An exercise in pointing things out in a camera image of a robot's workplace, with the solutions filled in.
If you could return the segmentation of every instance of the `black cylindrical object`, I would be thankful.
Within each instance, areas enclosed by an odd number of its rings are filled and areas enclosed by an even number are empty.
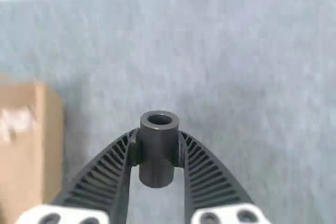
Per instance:
[[[178,144],[179,118],[167,111],[149,111],[140,118],[137,141],[142,150],[140,181],[152,188],[169,185],[174,178],[172,150]]]

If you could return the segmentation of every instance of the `cardboard box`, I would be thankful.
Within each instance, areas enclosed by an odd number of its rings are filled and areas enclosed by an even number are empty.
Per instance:
[[[63,104],[44,83],[0,85],[0,223],[61,190]]]

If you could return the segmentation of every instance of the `bracket hole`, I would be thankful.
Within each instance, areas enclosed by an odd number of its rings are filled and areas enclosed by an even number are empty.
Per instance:
[[[249,210],[239,211],[237,217],[243,223],[256,223],[258,221],[257,216]]]

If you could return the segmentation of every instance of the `gray carpet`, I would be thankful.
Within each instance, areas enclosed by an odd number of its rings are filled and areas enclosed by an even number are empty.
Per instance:
[[[335,222],[335,39],[335,0],[0,3],[0,71],[66,102],[65,182],[169,110],[273,223]],[[183,223],[183,186],[133,169],[128,223]]]

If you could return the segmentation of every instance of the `cylinder hole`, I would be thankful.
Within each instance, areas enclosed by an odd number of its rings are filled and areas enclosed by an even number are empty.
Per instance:
[[[172,122],[172,119],[166,115],[156,114],[149,116],[148,121],[157,125],[166,125],[170,124]]]

